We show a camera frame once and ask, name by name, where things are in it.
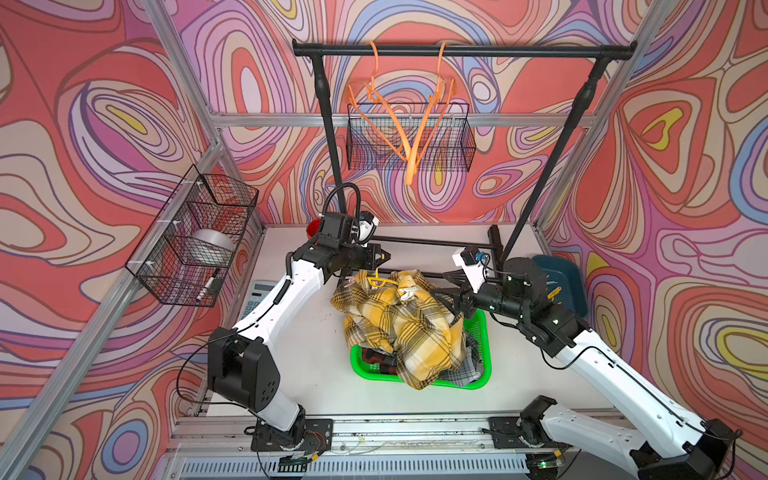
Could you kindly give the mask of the red pen cup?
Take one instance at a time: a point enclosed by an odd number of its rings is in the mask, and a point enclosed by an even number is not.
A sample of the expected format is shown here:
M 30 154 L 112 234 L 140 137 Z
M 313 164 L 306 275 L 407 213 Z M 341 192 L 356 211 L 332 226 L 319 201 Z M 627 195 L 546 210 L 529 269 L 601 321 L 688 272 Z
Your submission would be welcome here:
M 321 223 L 322 223 L 321 219 L 315 219 L 307 225 L 306 235 L 308 238 L 312 238 L 314 235 L 316 235 L 319 232 Z

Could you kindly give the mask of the grey plaid shirt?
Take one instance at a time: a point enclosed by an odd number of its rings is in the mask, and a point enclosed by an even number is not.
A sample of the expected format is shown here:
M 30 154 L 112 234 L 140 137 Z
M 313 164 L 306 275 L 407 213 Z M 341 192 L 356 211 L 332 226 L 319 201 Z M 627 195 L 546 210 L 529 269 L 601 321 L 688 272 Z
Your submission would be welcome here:
M 444 381 L 457 388 L 466 388 L 476 383 L 485 373 L 480 344 L 475 337 L 467 332 L 463 333 L 463 347 L 465 359 L 457 369 L 443 370 L 435 381 Z M 379 375 L 383 378 L 397 378 L 397 360 L 394 355 L 387 354 L 376 349 L 359 347 L 354 365 L 361 366 L 360 370 L 369 374 Z

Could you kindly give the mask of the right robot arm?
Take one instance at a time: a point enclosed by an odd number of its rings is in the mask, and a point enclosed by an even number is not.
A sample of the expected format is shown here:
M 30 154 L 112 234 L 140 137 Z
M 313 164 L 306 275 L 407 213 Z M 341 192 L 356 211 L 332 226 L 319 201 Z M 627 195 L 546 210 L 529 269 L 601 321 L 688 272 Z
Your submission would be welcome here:
M 450 310 L 503 316 L 503 326 L 534 345 L 548 367 L 577 373 L 632 425 L 618 427 L 540 395 L 512 426 L 492 419 L 495 439 L 567 444 L 636 479 L 725 479 L 733 472 L 740 432 L 672 400 L 612 352 L 582 316 L 551 299 L 547 275 L 533 259 L 508 259 L 490 279 L 489 261 L 477 249 L 458 249 L 452 258 L 456 271 L 443 275 L 452 285 L 438 291 Z

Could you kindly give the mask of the yellow plaid shirt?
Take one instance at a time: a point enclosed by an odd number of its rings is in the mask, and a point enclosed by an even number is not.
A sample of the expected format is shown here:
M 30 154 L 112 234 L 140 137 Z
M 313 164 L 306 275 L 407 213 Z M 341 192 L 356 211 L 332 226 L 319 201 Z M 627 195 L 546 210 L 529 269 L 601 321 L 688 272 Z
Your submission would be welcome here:
M 457 369 L 465 359 L 464 317 L 454 316 L 431 296 L 435 286 L 419 270 L 396 271 L 389 279 L 398 287 L 371 288 L 369 271 L 361 270 L 338 286 L 331 305 L 344 315 L 348 348 L 361 346 L 394 355 L 397 373 L 416 390 L 432 384 L 443 370 Z M 419 287 L 417 298 L 400 300 L 399 290 Z

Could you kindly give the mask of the green plastic basket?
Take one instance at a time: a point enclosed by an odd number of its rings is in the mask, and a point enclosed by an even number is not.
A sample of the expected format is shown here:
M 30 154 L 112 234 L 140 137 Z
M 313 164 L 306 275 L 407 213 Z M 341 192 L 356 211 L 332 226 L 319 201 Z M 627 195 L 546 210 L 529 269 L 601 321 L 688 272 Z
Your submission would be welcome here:
M 492 359 L 486 315 L 481 310 L 477 310 L 472 318 L 464 320 L 463 325 L 467 335 L 471 336 L 477 344 L 477 354 L 472 354 L 472 358 L 477 359 L 479 365 L 482 366 L 481 375 L 473 382 L 463 386 L 459 386 L 448 379 L 438 378 L 430 384 L 430 387 L 445 387 L 472 391 L 483 388 L 489 382 L 492 375 Z M 397 375 L 382 373 L 380 371 L 380 363 L 370 364 L 365 362 L 363 359 L 363 348 L 361 346 L 352 347 L 349 355 L 352 370 L 362 379 L 374 382 L 404 383 L 404 381 Z

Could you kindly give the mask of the black clothes rack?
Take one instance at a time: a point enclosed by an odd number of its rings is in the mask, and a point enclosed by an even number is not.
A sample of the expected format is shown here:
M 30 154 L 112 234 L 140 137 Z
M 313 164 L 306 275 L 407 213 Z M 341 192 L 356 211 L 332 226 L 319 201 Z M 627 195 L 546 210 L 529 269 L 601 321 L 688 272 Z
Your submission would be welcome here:
M 561 158 L 564 149 L 574 130 L 584 116 L 597 91 L 597 85 L 608 65 L 613 61 L 628 61 L 633 59 L 638 43 L 631 42 L 622 45 L 600 46 L 505 46 L 505 45 L 380 45 L 362 46 L 349 44 L 301 43 L 292 41 L 292 51 L 297 57 L 310 59 L 315 82 L 315 94 L 319 102 L 321 118 L 329 147 L 331 168 L 335 189 L 327 196 L 329 200 L 337 198 L 342 212 L 347 211 L 343 195 L 341 164 L 337 152 L 332 107 L 330 103 L 330 83 L 326 75 L 324 58 L 351 56 L 384 56 L 384 57 L 489 57 L 489 58 L 589 58 L 594 61 L 587 80 L 574 98 L 571 110 L 566 117 L 563 130 L 549 155 L 541 174 L 534 186 L 529 200 L 523 207 L 521 216 L 516 221 L 514 230 L 505 244 L 501 243 L 499 228 L 493 225 L 488 230 L 489 242 L 484 247 L 491 251 L 494 266 L 500 268 L 510 256 L 513 246 L 517 243 L 523 227 L 529 220 L 534 207 L 540 199 L 544 188 L 551 177 L 554 167 Z

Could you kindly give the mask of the grey calculator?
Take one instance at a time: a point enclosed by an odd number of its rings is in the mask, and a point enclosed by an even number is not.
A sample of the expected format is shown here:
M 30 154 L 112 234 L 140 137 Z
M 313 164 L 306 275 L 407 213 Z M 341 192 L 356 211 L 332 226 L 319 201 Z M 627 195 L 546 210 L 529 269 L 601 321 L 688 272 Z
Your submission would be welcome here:
M 243 307 L 241 309 L 240 320 L 248 316 L 272 291 L 275 285 L 275 281 L 255 280 L 249 290 L 248 295 L 245 298 Z

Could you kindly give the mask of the grey tape roll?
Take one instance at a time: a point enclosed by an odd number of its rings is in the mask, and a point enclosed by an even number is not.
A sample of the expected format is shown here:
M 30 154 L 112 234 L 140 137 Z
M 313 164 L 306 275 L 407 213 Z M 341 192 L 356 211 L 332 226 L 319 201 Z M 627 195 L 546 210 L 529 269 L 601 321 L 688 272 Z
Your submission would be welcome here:
M 230 236 L 213 229 L 199 229 L 183 242 L 185 260 L 195 266 L 226 268 L 235 250 Z

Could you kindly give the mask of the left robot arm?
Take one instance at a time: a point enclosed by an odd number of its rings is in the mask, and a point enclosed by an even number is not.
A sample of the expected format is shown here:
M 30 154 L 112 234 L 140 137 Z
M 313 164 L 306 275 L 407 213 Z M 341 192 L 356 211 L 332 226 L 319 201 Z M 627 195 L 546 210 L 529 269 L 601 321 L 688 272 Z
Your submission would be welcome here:
M 371 238 L 372 213 L 325 213 L 319 230 L 285 257 L 286 272 L 254 310 L 232 328 L 218 328 L 207 345 L 207 386 L 270 427 L 289 432 L 302 408 L 280 389 L 275 343 L 303 306 L 335 274 L 374 270 L 389 259 Z

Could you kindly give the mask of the orange hanger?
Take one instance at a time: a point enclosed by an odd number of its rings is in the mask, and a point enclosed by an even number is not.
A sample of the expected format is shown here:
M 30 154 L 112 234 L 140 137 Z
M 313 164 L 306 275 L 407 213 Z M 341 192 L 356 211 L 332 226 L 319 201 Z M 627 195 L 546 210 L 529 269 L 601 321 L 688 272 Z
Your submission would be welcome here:
M 368 46 L 371 48 L 373 52 L 374 67 L 373 67 L 372 73 L 370 74 L 370 81 L 367 84 L 363 84 L 363 87 L 366 92 L 366 98 L 368 99 L 368 102 L 370 104 L 381 105 L 384 108 L 385 113 L 389 116 L 389 119 L 392 121 L 392 126 L 394 127 L 396 133 L 400 137 L 400 140 L 401 140 L 400 146 L 396 147 L 392 143 L 390 138 L 386 134 L 384 134 L 366 114 L 362 112 L 360 108 L 360 104 L 357 100 L 357 94 L 354 92 L 352 85 L 347 86 L 349 100 L 351 102 L 353 110 L 356 113 L 358 113 L 372 127 L 372 129 L 380 137 L 380 139 L 409 167 L 415 167 L 416 160 L 417 160 L 417 149 L 410 144 L 408 137 L 405 133 L 405 130 L 402 127 L 400 121 L 398 120 L 396 114 L 394 113 L 394 110 L 392 109 L 390 104 L 386 101 L 386 99 L 382 96 L 382 94 L 377 90 L 375 86 L 375 81 L 376 81 L 376 77 L 379 69 L 379 53 L 378 53 L 377 46 L 374 41 L 369 41 Z
M 443 57 L 446 47 L 446 42 L 443 42 L 440 45 L 436 65 L 436 88 L 433 94 L 428 97 L 427 107 L 424 111 L 422 119 L 420 120 L 416 136 L 414 137 L 410 147 L 405 176 L 405 183 L 407 186 L 411 186 L 413 184 L 414 178 L 417 174 L 417 169 L 421 164 L 425 154 L 427 153 L 432 138 L 435 135 L 435 129 L 440 125 L 442 118 L 445 115 L 445 113 L 438 114 L 438 118 L 435 121 L 435 125 L 432 127 L 431 132 L 427 137 L 424 137 L 427 124 L 431 115 L 433 114 L 433 111 L 438 107 L 439 104 L 450 103 L 455 96 L 455 79 L 453 77 L 446 79 L 442 75 Z

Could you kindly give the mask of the yellow hanger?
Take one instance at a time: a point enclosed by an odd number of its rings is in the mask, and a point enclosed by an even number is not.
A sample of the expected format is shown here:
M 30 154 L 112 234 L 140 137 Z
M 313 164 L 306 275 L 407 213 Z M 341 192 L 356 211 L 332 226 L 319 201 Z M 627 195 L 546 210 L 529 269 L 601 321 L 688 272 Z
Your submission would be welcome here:
M 366 281 L 368 282 L 371 288 L 384 288 L 387 285 L 391 285 L 394 287 L 399 286 L 399 283 L 397 281 L 393 281 L 389 278 L 381 277 L 379 275 L 378 269 L 376 269 L 374 272 L 370 272 L 366 277 Z

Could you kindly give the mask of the dark teal tray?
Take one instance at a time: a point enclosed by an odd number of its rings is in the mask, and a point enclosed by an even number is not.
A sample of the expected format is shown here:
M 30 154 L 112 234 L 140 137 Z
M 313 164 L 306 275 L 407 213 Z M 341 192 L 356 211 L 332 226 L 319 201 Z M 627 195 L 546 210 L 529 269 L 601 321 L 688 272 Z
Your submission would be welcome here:
M 578 266 L 570 260 L 548 255 L 536 255 L 533 261 L 546 273 L 548 291 L 553 292 L 560 288 L 555 301 L 588 320 L 590 310 Z

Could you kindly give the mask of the yellow clothespin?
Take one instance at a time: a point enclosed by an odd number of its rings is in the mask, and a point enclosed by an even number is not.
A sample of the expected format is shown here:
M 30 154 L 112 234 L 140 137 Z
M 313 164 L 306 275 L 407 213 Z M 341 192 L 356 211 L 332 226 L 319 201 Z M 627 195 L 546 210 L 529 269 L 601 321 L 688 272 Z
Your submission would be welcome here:
M 556 287 L 554 290 L 552 290 L 548 295 L 547 298 L 550 302 L 554 302 L 556 300 L 556 297 L 561 293 L 562 288 L 560 286 Z

